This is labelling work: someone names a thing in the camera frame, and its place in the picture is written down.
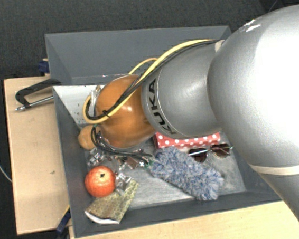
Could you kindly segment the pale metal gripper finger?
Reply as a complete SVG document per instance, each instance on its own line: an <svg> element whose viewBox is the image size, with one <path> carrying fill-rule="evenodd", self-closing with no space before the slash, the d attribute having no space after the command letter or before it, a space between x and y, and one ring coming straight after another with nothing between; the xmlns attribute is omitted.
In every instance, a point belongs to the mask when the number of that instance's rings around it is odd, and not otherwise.
<svg viewBox="0 0 299 239"><path fill-rule="evenodd" d="M118 192L126 191L126 188L128 187L131 180L132 180L132 178L130 176L126 176L123 173L119 173L116 176L116 181L115 181L116 190Z"/></svg>
<svg viewBox="0 0 299 239"><path fill-rule="evenodd" d="M87 157L87 166L96 167L104 160L102 152L90 153Z"/></svg>

